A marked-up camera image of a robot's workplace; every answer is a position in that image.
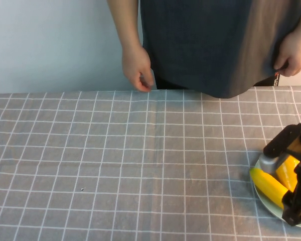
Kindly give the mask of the person's left hand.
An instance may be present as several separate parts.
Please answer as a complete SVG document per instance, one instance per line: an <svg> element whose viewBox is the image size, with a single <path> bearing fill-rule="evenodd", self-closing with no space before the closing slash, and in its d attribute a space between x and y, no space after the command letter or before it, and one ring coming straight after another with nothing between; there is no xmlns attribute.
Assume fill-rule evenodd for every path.
<svg viewBox="0 0 301 241"><path fill-rule="evenodd" d="M274 69L285 77L294 76L301 71L301 31L294 31L285 37Z"/></svg>

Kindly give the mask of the person's right hand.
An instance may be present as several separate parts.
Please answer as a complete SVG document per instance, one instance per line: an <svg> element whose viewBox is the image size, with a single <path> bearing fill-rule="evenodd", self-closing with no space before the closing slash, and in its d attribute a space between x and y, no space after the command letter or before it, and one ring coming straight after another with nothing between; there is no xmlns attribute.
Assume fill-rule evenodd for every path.
<svg viewBox="0 0 301 241"><path fill-rule="evenodd" d="M122 68L132 86L141 92L150 92L155 81L148 53L142 46L124 47Z"/></svg>

